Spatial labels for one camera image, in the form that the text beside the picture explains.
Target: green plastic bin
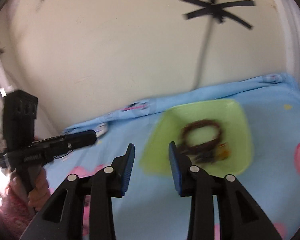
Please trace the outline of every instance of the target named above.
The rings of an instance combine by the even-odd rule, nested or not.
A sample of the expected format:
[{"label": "green plastic bin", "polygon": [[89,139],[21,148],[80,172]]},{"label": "green plastic bin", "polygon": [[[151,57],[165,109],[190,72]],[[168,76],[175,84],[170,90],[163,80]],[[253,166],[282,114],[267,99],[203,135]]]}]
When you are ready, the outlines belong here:
[{"label": "green plastic bin", "polygon": [[[230,156],[215,163],[193,164],[205,169],[210,175],[224,177],[227,174],[238,175],[252,161],[252,142],[247,118],[241,106],[231,99],[202,101],[175,106],[163,113],[161,120],[148,140],[140,166],[145,173],[171,175],[168,147],[171,141],[180,143],[181,130],[189,123],[214,119],[224,131],[223,141],[228,143]],[[215,128],[204,127],[192,131],[188,140],[192,144],[201,144],[214,138]]]}]

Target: brown bracelet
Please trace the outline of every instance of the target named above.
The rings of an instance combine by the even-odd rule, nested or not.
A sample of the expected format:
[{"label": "brown bracelet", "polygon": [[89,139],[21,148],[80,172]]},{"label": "brown bracelet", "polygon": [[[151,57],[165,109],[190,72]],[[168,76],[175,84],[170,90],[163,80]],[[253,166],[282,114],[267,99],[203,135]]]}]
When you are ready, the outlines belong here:
[{"label": "brown bracelet", "polygon": [[[213,126],[218,129],[216,138],[199,145],[189,146],[186,140],[188,133],[192,130],[206,126]],[[222,133],[223,131],[219,123],[217,123],[215,120],[203,119],[200,121],[192,122],[183,128],[181,134],[181,144],[178,146],[178,150],[182,154],[197,155],[195,160],[198,162],[213,162],[215,161],[215,149],[222,140]]]}]

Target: patterned red clothing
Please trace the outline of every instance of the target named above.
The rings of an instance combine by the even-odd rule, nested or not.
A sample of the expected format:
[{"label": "patterned red clothing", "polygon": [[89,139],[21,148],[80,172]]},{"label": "patterned red clothing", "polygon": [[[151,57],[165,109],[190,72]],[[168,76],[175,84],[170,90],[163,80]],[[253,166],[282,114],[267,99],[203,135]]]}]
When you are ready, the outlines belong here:
[{"label": "patterned red clothing", "polygon": [[10,233],[17,239],[33,219],[28,206],[8,186],[5,196],[2,197],[0,217]]}]

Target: blue bedsheet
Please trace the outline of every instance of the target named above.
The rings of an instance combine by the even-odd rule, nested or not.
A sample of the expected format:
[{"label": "blue bedsheet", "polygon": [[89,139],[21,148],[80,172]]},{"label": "blue bedsheet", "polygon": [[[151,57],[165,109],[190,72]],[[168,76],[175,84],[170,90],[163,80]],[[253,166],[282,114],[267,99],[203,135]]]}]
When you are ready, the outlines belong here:
[{"label": "blue bedsheet", "polygon": [[111,164],[133,143],[136,158],[129,189],[123,199],[113,199],[117,239],[185,240],[191,199],[178,196],[172,177],[144,174],[139,161],[161,112],[172,106],[217,98],[235,99],[245,110],[255,154],[251,166],[238,179],[284,239],[290,239],[300,226],[300,171],[294,159],[300,143],[300,90],[286,73],[141,100],[71,126],[65,132],[93,129],[101,122],[109,122],[109,132],[95,146],[48,164],[50,186],[58,187],[75,167],[84,169],[88,175],[99,165]]}]

